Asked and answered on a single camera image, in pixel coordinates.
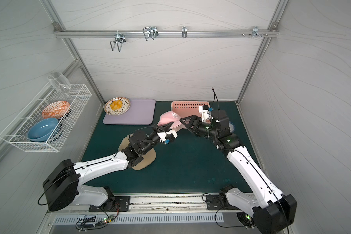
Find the pink baseball cap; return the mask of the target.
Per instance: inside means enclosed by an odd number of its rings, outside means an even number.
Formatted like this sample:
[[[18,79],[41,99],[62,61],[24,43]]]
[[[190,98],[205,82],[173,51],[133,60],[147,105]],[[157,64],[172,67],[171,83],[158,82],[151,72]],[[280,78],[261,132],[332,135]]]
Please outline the pink baseball cap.
[[[181,129],[185,129],[185,126],[180,122],[181,116],[173,111],[168,111],[160,116],[158,126],[164,126],[172,122],[171,130],[178,132]]]

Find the beige baseball cap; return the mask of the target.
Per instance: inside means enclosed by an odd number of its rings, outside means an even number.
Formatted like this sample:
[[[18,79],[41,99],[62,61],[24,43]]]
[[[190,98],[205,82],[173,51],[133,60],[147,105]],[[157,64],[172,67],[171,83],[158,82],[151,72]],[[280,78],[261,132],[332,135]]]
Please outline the beige baseball cap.
[[[126,148],[129,145],[129,137],[131,137],[132,134],[127,135],[121,142],[121,144],[119,145],[118,150],[122,151],[124,148]],[[151,163],[154,162],[154,160],[156,159],[156,151],[155,149],[151,149],[146,155],[143,155],[143,160],[141,162],[139,162],[137,165],[133,166],[132,169],[139,171],[142,170],[144,168],[146,168],[147,166],[149,166]]]

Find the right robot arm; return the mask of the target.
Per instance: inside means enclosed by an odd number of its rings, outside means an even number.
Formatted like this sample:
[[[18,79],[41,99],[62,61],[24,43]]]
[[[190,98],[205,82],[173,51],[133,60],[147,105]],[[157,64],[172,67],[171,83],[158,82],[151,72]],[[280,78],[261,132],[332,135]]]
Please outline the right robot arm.
[[[263,234],[277,234],[293,224],[297,201],[292,195],[285,195],[263,173],[231,130],[225,111],[207,109],[201,112],[201,117],[192,115],[181,118],[180,122],[195,136],[211,140],[251,188],[254,197],[233,186],[225,187],[222,193],[229,205],[249,215]]]

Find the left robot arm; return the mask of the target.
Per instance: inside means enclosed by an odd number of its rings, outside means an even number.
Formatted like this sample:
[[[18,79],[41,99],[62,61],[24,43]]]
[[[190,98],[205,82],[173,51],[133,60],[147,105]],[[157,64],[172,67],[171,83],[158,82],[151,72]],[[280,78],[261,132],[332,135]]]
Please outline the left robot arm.
[[[93,187],[86,183],[103,175],[129,168],[145,168],[148,153],[158,144],[168,144],[177,138],[172,123],[152,126],[152,133],[141,129],[128,137],[128,145],[116,153],[86,162],[73,163],[63,160],[44,181],[44,197],[49,211],[55,212],[67,206],[89,205],[94,212],[113,211],[117,201],[108,186]]]

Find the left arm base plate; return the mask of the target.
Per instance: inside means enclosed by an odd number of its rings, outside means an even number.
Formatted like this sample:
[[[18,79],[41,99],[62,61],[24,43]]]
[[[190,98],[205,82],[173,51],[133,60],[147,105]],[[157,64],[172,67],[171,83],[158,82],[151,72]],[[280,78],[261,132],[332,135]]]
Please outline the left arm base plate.
[[[89,212],[127,212],[130,206],[130,196],[109,197],[101,206],[90,205]]]

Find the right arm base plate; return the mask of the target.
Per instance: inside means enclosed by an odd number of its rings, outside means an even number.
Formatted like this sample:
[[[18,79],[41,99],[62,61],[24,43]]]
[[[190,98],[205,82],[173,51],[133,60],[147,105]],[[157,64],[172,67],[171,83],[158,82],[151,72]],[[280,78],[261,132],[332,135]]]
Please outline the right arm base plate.
[[[222,194],[213,195],[205,193],[202,199],[207,204],[207,209],[211,211],[227,209],[230,206],[226,197]]]

